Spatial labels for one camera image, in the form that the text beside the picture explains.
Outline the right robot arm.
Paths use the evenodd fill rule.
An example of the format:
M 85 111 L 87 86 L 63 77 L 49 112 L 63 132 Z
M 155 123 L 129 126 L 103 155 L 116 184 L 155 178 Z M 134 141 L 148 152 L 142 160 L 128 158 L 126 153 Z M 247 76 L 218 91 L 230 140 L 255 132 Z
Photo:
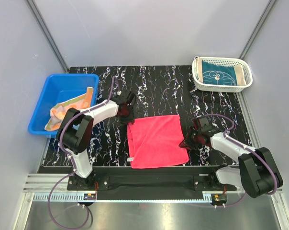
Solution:
M 229 136 L 212 125 L 207 116 L 193 120 L 179 147 L 194 150 L 199 145 L 224 153 L 238 167 L 222 165 L 209 174 L 208 185 L 219 190 L 225 185 L 240 187 L 252 198 L 272 195 L 283 186 L 283 179 L 271 151 L 266 147 L 254 148 Z

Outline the teal beige Doraemon towel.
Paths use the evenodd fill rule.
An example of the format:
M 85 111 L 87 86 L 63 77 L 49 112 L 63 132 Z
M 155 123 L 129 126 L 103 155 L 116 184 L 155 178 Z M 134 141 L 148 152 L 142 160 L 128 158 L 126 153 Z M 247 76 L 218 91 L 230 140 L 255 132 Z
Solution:
M 241 65 L 226 67 L 195 58 L 197 79 L 203 84 L 224 86 L 246 86 L 244 70 Z

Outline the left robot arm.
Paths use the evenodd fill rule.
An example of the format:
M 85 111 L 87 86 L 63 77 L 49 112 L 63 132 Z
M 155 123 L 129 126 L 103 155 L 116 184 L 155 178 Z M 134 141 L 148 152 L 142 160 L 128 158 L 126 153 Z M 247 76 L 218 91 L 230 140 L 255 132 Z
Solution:
M 135 103 L 135 94 L 124 90 L 90 108 L 68 109 L 57 131 L 56 139 L 72 162 L 69 190 L 89 190 L 98 187 L 87 152 L 93 127 L 111 117 L 118 118 L 124 125 L 134 123 Z

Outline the pink towel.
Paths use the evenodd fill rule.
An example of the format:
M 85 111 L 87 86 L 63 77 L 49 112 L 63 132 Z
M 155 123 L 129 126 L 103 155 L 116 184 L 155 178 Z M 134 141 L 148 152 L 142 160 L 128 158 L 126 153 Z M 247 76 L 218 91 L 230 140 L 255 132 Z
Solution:
M 189 155 L 179 147 L 183 138 L 179 115 L 138 118 L 127 126 L 128 161 L 133 169 L 184 164 Z

